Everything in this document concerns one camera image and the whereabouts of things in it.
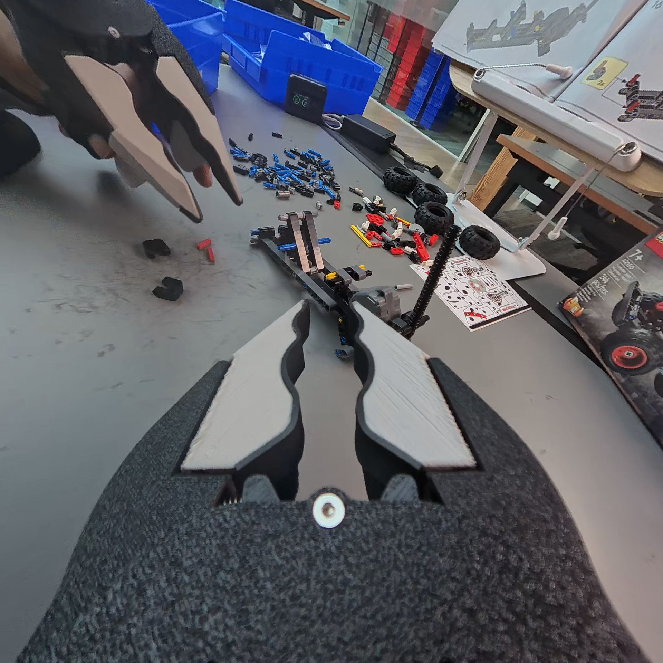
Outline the person's left hand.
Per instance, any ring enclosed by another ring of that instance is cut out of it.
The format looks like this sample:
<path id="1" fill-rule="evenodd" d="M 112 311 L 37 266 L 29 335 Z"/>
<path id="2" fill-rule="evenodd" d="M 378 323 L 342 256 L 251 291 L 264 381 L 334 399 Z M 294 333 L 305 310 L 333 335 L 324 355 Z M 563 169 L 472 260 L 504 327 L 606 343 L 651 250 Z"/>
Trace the person's left hand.
<path id="1" fill-rule="evenodd" d="M 89 137 L 89 146 L 92 148 L 96 156 L 100 159 L 111 159 L 115 158 L 115 152 L 110 147 L 109 143 L 101 135 L 91 135 Z M 203 186 L 204 188 L 210 188 L 213 185 L 213 173 L 211 171 L 210 165 L 204 163 L 196 167 L 192 171 L 195 180 Z"/>

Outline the clear plastic bags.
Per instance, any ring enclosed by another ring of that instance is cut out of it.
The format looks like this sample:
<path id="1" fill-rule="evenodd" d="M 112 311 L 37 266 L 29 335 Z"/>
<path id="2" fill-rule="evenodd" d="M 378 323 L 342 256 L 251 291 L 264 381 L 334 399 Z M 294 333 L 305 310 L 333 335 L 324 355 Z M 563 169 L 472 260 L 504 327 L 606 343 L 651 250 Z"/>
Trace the clear plastic bags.
<path id="1" fill-rule="evenodd" d="M 319 50 L 333 50 L 332 44 L 326 39 L 324 33 L 308 28 L 296 34 L 290 34 L 281 30 L 271 30 L 267 41 L 261 44 L 260 49 L 261 53 L 265 53 L 269 49 L 290 52 L 302 50 L 303 45 L 312 46 Z"/>

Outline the grey desk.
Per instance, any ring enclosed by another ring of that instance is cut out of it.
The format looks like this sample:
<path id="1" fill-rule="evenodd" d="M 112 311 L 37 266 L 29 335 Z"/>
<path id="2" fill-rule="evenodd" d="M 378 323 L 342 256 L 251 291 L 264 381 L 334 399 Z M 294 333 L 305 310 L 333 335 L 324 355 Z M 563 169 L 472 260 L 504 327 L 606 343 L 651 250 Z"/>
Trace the grey desk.
<path id="1" fill-rule="evenodd" d="M 196 225 L 132 190 L 51 118 L 1 183 L 1 661 L 13 662 L 128 452 L 211 366 L 302 297 L 250 230 L 308 207 L 248 178 L 244 204 L 192 183 Z M 162 239 L 150 260 L 142 242 Z M 212 240 L 215 264 L 196 244 Z M 152 294 L 164 277 L 176 302 Z M 469 331 L 435 297 L 413 341 L 527 443 L 621 619 L 662 661 L 662 451 L 612 380 L 535 310 Z"/>

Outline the white sticker sheet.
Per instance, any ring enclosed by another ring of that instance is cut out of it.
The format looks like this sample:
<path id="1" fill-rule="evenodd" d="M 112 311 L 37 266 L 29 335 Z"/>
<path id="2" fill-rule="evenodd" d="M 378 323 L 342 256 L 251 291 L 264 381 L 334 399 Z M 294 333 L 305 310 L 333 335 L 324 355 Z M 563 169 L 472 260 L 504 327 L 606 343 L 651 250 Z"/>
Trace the white sticker sheet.
<path id="1" fill-rule="evenodd" d="M 476 331 L 529 311 L 526 300 L 482 261 L 451 257 L 435 295 L 469 331 Z"/>

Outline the white wooden book stand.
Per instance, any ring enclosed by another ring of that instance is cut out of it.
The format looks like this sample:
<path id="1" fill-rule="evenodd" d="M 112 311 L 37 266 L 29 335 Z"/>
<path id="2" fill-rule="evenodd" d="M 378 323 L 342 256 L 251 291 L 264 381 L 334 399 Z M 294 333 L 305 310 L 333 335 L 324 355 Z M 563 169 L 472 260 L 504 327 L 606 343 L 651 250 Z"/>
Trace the white wooden book stand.
<path id="1" fill-rule="evenodd" d="M 501 248 L 497 256 L 487 263 L 500 279 L 518 280 L 546 273 L 544 262 L 529 247 L 574 194 L 592 190 L 590 177 L 593 174 L 618 183 L 632 192 L 631 198 L 637 194 L 641 195 L 642 200 L 646 196 L 654 198 L 657 204 L 650 207 L 644 217 L 637 217 L 633 224 L 644 231 L 660 226 L 662 163 L 643 155 L 634 141 L 619 137 L 616 130 L 589 122 L 527 92 L 510 79 L 497 76 L 493 68 L 475 70 L 468 64 L 451 60 L 450 78 L 457 92 L 484 107 L 486 113 L 475 131 L 475 143 L 449 206 L 462 228 L 477 225 L 497 236 Z M 555 153 L 574 157 L 584 167 L 535 231 L 520 240 L 473 203 L 482 192 L 487 191 L 486 186 L 477 184 L 468 194 L 469 180 L 499 118 L 532 134 L 529 140 L 531 146 L 525 150 L 526 154 L 533 155 L 534 147 L 543 145 Z"/>

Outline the pile of blue black pins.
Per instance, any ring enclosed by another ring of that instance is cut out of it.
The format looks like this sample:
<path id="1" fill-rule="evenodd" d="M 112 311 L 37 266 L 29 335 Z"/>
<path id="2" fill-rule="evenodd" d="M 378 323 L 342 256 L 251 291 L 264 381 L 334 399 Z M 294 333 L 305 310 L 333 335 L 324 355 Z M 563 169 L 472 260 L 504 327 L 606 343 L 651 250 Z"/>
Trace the pile of blue black pins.
<path id="1" fill-rule="evenodd" d="M 341 185 L 332 162 L 311 149 L 286 148 L 283 154 L 251 152 L 228 139 L 233 171 L 271 191 L 278 200 L 294 195 L 302 198 L 323 196 L 324 203 L 339 210 L 342 206 Z"/>

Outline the person's left forearm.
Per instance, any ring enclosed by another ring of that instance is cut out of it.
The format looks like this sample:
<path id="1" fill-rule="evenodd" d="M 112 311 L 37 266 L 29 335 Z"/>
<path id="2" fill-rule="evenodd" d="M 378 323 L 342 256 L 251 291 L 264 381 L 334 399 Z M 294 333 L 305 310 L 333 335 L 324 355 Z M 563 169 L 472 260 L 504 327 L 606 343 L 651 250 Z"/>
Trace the person's left forearm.
<path id="1" fill-rule="evenodd" d="M 1 12 L 1 109 L 47 115 L 43 88 L 42 81 L 23 56 L 11 21 Z"/>

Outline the stack of red blue crates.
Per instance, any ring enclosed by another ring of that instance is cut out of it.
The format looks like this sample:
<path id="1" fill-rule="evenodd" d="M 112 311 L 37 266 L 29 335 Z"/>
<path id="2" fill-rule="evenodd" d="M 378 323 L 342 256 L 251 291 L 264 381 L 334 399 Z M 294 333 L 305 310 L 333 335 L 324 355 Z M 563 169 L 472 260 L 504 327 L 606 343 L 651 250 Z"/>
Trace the stack of red blue crates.
<path id="1" fill-rule="evenodd" d="M 450 58 L 432 45 L 424 25 L 370 3 L 357 40 L 359 50 L 383 68 L 373 97 L 403 112 L 416 128 L 442 132 L 458 102 Z"/>

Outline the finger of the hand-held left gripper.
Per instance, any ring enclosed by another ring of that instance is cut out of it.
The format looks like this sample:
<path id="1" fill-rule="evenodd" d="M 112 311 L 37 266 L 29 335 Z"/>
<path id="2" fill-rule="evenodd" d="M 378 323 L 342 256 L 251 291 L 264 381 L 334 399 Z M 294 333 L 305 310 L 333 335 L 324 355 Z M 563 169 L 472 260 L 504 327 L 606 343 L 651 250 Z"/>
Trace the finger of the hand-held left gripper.
<path id="1" fill-rule="evenodd" d="M 200 223 L 202 212 L 186 178 L 138 116 L 120 73 L 89 56 L 70 54 L 64 60 L 110 124 L 108 143 L 116 157 L 137 180 L 152 184 L 187 218 Z"/>
<path id="2" fill-rule="evenodd" d="M 242 205 L 243 198 L 213 107 L 199 93 L 174 56 L 159 57 L 155 74 L 181 108 L 179 122 L 192 148 L 210 167 L 211 173 L 233 202 Z"/>

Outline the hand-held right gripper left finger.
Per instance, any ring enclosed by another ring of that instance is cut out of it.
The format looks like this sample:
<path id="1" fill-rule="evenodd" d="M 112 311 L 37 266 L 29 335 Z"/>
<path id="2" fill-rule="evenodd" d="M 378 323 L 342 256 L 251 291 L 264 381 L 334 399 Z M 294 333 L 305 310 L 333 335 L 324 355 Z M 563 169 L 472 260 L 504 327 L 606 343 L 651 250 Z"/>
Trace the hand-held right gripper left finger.
<path id="1" fill-rule="evenodd" d="M 301 300 L 239 348 L 181 461 L 184 475 L 227 475 L 236 494 L 266 476 L 280 500 L 299 490 L 304 426 L 296 381 L 305 368 L 310 303 Z"/>

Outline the small black display device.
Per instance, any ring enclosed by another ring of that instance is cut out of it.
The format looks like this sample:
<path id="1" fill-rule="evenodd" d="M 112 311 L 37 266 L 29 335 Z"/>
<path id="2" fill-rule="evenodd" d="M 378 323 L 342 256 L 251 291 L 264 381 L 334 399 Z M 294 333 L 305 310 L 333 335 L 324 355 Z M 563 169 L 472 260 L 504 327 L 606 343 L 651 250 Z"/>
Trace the small black display device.
<path id="1" fill-rule="evenodd" d="M 284 111 L 299 119 L 321 125 L 327 100 L 327 85 L 298 73 L 288 77 Z"/>

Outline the open instruction booklet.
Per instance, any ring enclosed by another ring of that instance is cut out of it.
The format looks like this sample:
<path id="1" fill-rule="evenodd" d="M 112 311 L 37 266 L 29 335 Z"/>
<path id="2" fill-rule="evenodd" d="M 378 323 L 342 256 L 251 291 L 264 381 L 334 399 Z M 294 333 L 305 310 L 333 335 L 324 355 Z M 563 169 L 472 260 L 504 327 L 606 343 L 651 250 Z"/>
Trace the open instruction booklet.
<path id="1" fill-rule="evenodd" d="M 662 159 L 661 1 L 459 1 L 433 46 Z"/>

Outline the wooden side table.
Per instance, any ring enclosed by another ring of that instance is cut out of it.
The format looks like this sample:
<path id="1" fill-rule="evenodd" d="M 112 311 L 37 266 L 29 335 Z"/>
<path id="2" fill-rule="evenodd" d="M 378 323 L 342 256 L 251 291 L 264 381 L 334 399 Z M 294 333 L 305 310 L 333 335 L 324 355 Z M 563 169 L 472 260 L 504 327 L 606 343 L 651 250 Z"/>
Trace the wooden side table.
<path id="1" fill-rule="evenodd" d="M 585 171 L 584 163 L 547 143 L 507 135 L 500 135 L 497 142 L 515 159 L 515 164 L 507 173 L 505 183 L 483 209 L 490 218 L 500 212 L 519 188 L 552 207 Z M 578 192 L 585 200 L 642 233 L 650 234 L 662 227 L 661 202 L 647 200 L 608 178 L 604 172 L 600 176 L 592 172 Z"/>

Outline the blue plastic bin with tag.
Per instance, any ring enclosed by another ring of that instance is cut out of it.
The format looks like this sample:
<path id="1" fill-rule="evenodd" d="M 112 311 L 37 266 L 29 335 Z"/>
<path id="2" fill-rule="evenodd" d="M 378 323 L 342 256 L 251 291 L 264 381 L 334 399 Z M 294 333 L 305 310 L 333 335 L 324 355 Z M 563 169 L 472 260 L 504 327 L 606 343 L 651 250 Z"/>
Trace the blue plastic bin with tag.
<path id="1" fill-rule="evenodd" d="M 218 86 L 226 12 L 206 1 L 147 1 L 180 40 L 209 94 Z"/>

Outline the pile of mixed small bricks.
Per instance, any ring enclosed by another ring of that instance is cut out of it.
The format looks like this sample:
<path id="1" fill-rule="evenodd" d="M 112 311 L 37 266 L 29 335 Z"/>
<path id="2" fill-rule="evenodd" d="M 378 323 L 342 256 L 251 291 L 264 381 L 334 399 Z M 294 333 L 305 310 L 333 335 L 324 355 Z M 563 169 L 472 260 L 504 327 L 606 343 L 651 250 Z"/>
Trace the pile of mixed small bricks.
<path id="1" fill-rule="evenodd" d="M 396 208 L 387 210 L 380 196 L 363 196 L 361 202 L 352 203 L 352 212 L 364 217 L 359 223 L 352 224 L 351 230 L 366 247 L 379 248 L 393 256 L 405 256 L 414 264 L 432 264 L 429 248 L 442 236 L 425 234 L 419 225 L 399 216 Z"/>

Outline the black power adapter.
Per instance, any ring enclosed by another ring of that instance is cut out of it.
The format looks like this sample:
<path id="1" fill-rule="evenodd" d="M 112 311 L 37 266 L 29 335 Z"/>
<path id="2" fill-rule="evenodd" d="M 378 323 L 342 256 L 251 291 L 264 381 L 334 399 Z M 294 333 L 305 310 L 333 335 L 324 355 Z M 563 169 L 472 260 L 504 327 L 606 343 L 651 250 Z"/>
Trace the black power adapter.
<path id="1" fill-rule="evenodd" d="M 386 154 L 394 146 L 396 133 L 360 114 L 345 115 L 341 135 L 351 142 L 379 154 Z"/>

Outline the toy brick chassis model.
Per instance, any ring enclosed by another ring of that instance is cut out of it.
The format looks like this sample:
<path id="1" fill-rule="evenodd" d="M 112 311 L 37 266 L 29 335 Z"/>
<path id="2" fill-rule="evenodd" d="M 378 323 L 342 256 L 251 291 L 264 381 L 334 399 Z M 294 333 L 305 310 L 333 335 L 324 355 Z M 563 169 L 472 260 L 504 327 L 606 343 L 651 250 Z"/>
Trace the toy brick chassis model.
<path id="1" fill-rule="evenodd" d="M 452 225 L 443 234 L 442 243 L 413 310 L 401 310 L 400 291 L 396 286 L 354 289 L 352 284 L 364 281 L 372 271 L 360 265 L 335 268 L 321 254 L 321 245 L 330 238 L 319 237 L 314 219 L 317 212 L 290 212 L 280 215 L 278 228 L 251 230 L 250 242 L 260 247 L 282 270 L 294 278 L 311 298 L 337 318 L 340 346 L 336 356 L 349 360 L 354 353 L 359 323 L 352 304 L 360 304 L 406 339 L 423 326 L 429 316 L 426 309 L 437 288 L 443 270 L 461 234 Z"/>

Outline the toy truck set box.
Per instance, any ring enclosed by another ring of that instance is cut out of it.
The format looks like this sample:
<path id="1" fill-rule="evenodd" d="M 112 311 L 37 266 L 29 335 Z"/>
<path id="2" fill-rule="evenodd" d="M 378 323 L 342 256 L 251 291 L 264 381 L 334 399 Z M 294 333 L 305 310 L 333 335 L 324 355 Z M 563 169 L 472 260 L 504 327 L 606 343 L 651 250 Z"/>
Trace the toy truck set box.
<path id="1" fill-rule="evenodd" d="M 662 445 L 662 229 L 558 307 Z"/>

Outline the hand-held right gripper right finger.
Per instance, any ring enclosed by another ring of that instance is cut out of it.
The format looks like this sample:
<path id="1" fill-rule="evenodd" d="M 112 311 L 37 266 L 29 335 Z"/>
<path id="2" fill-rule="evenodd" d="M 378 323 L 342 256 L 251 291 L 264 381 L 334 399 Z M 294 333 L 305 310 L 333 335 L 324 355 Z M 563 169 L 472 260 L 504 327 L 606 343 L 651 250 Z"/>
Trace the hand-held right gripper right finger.
<path id="1" fill-rule="evenodd" d="M 397 475 L 411 478 L 415 495 L 432 473 L 475 471 L 477 459 L 430 365 L 430 356 L 361 303 L 353 367 L 355 452 L 369 500 L 379 500 Z"/>

